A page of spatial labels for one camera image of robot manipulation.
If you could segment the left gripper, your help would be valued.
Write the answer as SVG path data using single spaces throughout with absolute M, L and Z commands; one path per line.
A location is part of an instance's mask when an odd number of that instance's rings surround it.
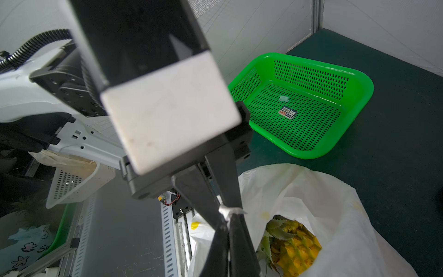
M 138 175 L 129 157 L 124 156 L 120 160 L 120 170 L 131 196 L 134 199 L 156 198 L 174 187 L 211 227 L 226 229 L 218 198 L 198 164 L 206 160 L 224 205 L 242 208 L 235 162 L 241 163 L 250 154 L 253 131 L 246 105 L 238 101 L 236 107 L 242 116 L 241 124 L 147 174 Z

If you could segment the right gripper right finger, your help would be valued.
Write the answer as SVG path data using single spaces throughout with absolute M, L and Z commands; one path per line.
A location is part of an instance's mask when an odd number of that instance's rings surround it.
M 260 266 L 243 215 L 230 218 L 230 276 L 259 277 Z

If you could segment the white plastic bag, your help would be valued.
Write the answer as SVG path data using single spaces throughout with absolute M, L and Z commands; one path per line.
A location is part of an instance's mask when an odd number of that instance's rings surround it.
M 257 167 L 239 178 L 245 220 L 258 247 L 274 215 L 304 224 L 321 244 L 307 277 L 413 277 L 413 267 L 373 228 L 354 188 L 292 164 Z

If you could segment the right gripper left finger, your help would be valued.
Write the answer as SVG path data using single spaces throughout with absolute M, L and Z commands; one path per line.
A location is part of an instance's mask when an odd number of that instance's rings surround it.
M 228 228 L 227 226 L 219 226 L 213 237 L 200 277 L 227 277 L 229 249 Z

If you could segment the pineapple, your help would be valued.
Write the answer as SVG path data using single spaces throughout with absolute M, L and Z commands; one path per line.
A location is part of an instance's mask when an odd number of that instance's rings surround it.
M 266 224 L 256 255 L 281 277 L 298 277 L 313 265 L 322 249 L 302 223 L 275 215 Z

